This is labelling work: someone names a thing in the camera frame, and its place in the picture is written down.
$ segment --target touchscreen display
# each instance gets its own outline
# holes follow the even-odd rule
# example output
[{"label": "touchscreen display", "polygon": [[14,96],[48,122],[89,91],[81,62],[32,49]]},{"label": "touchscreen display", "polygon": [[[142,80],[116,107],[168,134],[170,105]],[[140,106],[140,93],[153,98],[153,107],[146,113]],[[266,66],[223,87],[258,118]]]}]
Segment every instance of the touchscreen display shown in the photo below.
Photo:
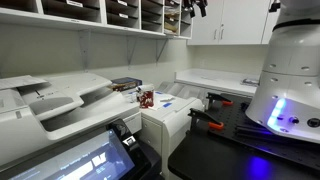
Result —
[{"label": "touchscreen display", "polygon": [[111,180],[119,179],[133,167],[118,137],[109,130],[12,179]]}]

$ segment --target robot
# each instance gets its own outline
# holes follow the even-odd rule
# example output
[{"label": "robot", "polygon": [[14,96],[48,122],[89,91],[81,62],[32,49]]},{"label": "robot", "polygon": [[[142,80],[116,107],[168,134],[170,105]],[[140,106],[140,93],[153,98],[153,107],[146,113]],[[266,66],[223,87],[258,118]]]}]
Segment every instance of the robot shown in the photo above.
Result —
[{"label": "robot", "polygon": [[320,143],[319,0],[281,0],[246,115],[274,134]]}]

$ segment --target cabinet handle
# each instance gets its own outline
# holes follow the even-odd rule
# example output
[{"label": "cabinet handle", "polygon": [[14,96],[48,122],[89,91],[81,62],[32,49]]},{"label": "cabinet handle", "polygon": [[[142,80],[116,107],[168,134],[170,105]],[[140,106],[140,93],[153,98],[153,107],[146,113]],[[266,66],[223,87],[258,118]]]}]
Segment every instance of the cabinet handle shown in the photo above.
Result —
[{"label": "cabinet handle", "polygon": [[216,39],[217,39],[217,37],[216,37],[216,36],[217,36],[217,29],[216,29],[216,30],[214,30],[214,37],[213,37],[213,39],[214,39],[214,40],[216,40]]},{"label": "cabinet handle", "polygon": [[223,39],[223,31],[224,31],[224,29],[221,30],[221,37],[220,37],[220,39]]}]

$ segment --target cabinet door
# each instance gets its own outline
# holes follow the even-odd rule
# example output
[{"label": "cabinet door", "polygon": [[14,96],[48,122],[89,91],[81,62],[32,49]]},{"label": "cabinet door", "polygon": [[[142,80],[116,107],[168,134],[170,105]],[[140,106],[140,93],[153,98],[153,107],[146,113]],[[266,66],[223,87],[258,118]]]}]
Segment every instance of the cabinet door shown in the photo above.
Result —
[{"label": "cabinet door", "polygon": [[194,8],[196,17],[193,18],[192,38],[188,40],[188,45],[218,44],[223,0],[209,0],[206,17],[201,17],[198,6]]},{"label": "cabinet door", "polygon": [[270,0],[224,0],[220,44],[260,44]]},{"label": "cabinet door", "polygon": [[268,18],[266,22],[266,27],[264,28],[263,37],[261,44],[269,44],[269,40],[271,39],[273,27],[277,24],[278,17],[280,14],[280,9],[277,12],[268,13]]}]

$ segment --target white wall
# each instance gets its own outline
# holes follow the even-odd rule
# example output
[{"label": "white wall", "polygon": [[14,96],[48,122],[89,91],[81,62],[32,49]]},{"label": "white wall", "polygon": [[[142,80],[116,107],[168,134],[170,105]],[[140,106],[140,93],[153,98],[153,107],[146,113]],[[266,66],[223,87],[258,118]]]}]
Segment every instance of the white wall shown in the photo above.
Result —
[{"label": "white wall", "polygon": [[196,46],[193,67],[260,74],[267,45]]},{"label": "white wall", "polygon": [[[90,44],[88,71],[109,79],[131,76],[157,86],[192,67],[194,48],[185,40],[169,40],[157,64],[156,41],[139,39],[130,69],[125,36],[92,33]],[[78,32],[0,24],[2,77],[77,73],[82,65]]]}]

